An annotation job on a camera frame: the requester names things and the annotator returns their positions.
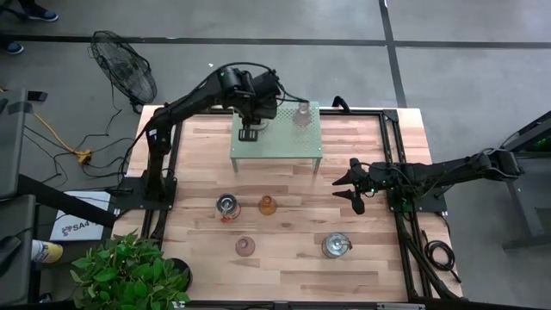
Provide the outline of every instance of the person's shoe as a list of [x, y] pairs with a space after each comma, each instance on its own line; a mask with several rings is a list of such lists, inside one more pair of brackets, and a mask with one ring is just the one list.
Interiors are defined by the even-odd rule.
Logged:
[[52, 11], [39, 7], [38, 5], [33, 9], [26, 9], [27, 17], [33, 21], [55, 22], [59, 19], [59, 15]]
[[17, 42], [11, 42], [8, 44], [8, 47], [6, 47], [6, 53], [10, 55], [19, 55], [20, 53], [23, 53], [24, 50], [25, 47]]

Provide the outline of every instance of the electric fan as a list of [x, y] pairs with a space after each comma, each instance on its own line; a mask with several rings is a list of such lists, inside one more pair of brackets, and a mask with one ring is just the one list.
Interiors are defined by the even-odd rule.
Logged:
[[95, 31], [90, 49], [103, 73], [130, 99], [135, 113], [141, 113], [137, 106], [153, 102], [157, 85], [149, 61], [139, 56], [123, 38], [111, 31]]

